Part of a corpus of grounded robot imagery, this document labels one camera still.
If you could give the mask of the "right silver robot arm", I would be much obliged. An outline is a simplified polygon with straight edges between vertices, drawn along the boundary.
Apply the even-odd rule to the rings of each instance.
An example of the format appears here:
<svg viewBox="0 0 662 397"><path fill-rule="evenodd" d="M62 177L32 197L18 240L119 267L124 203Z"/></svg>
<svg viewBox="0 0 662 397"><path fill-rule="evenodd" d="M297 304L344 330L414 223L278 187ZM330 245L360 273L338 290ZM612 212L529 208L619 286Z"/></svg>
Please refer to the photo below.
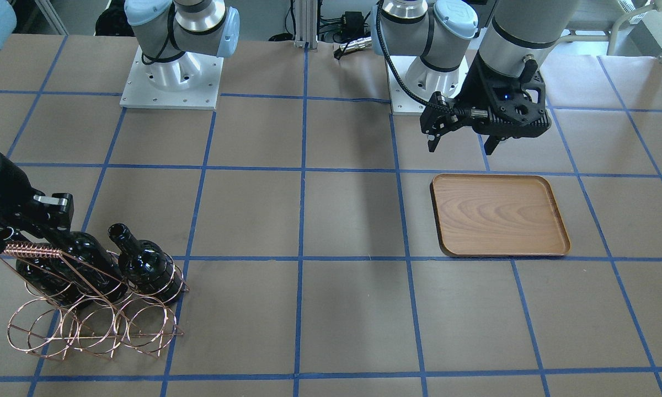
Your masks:
<svg viewBox="0 0 662 397"><path fill-rule="evenodd" d="M74 229L107 249L123 223L173 256L192 250L215 113L120 103L139 44L148 71L155 56L217 52L223 22L197 31L174 10L136 38L13 34L0 50L0 152L43 192L75 188Z"/></svg>

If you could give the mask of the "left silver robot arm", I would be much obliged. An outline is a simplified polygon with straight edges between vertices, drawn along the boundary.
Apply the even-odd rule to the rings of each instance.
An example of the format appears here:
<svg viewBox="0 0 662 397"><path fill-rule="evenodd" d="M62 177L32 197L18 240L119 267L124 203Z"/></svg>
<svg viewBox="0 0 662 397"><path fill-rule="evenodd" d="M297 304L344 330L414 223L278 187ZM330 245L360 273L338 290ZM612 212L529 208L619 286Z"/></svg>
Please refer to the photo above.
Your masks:
<svg viewBox="0 0 662 397"><path fill-rule="evenodd" d="M463 1L379 1L371 11L374 51L400 88L419 105L428 149L469 126L485 135L483 151L500 142L536 138L551 128L540 66L578 9L578 1L498 1L461 88L459 72L479 16Z"/></svg>

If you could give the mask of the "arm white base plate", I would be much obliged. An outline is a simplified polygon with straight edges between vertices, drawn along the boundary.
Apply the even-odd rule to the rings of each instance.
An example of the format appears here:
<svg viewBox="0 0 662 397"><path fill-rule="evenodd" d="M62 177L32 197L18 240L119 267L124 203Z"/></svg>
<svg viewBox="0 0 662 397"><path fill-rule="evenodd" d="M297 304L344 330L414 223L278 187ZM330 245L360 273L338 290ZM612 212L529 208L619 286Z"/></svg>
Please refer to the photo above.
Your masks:
<svg viewBox="0 0 662 397"><path fill-rule="evenodd" d="M217 108L223 58L185 53L169 63L143 62L137 48L120 105L129 109L211 110Z"/></svg>
<svg viewBox="0 0 662 397"><path fill-rule="evenodd" d="M429 69L417 56L391 56L391 60L404 85L414 95L426 101L435 91L442 92L445 97L454 98L460 92L469 71L465 57L461 59L459 68L450 72ZM394 115L421 115L425 106L410 98L402 90L389 67L387 68L387 82Z"/></svg>

